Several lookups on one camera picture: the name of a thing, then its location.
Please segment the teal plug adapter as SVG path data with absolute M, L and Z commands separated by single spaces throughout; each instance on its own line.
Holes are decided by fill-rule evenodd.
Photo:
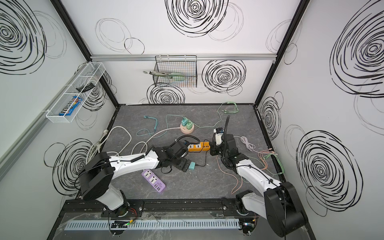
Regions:
M 191 162 L 189 165 L 189 170 L 194 170 L 195 169 L 195 162 Z
M 181 125 L 182 126 L 186 126 L 188 124 L 189 120 L 187 118 L 183 118 L 183 120 L 181 121 Z

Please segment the orange power strip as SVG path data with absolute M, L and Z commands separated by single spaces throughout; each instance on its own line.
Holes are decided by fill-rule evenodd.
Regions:
M 199 144 L 192 144 L 192 145 L 188 146 L 188 150 L 190 153 L 209 151 L 210 150 L 210 143 L 204 141 L 204 142 L 200 142 Z

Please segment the round pink power strip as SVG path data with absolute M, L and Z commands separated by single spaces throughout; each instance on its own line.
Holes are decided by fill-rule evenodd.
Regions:
M 180 130 L 183 134 L 186 134 L 186 135 L 189 135 L 191 134 L 195 129 L 195 125 L 194 124 L 190 124 L 190 125 L 185 125 L 183 126 L 182 124 L 180 124 Z

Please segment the green plug adapter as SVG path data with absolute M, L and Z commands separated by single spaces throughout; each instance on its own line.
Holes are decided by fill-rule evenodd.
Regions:
M 188 130 L 192 129 L 194 127 L 194 124 L 189 120 L 188 124 L 186 125 L 186 128 Z

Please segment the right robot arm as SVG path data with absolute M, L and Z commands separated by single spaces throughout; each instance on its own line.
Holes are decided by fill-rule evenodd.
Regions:
M 270 177 L 256 167 L 239 152 L 232 134 L 214 133 L 210 154 L 220 156 L 227 169 L 245 178 L 262 194 L 259 196 L 252 191 L 244 191 L 236 195 L 240 203 L 239 212 L 253 212 L 263 217 L 279 237 L 285 237 L 309 222 L 295 187 Z

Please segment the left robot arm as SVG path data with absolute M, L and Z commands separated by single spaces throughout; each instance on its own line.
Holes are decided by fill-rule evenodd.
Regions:
M 192 143 L 177 139 L 169 146 L 151 147 L 145 153 L 117 157 L 101 152 L 94 156 L 81 170 L 78 177 L 84 201 L 96 200 L 110 211 L 128 210 L 129 204 L 121 190 L 112 185 L 112 180 L 130 173 L 175 167 L 186 172 L 191 161 L 186 158 Z

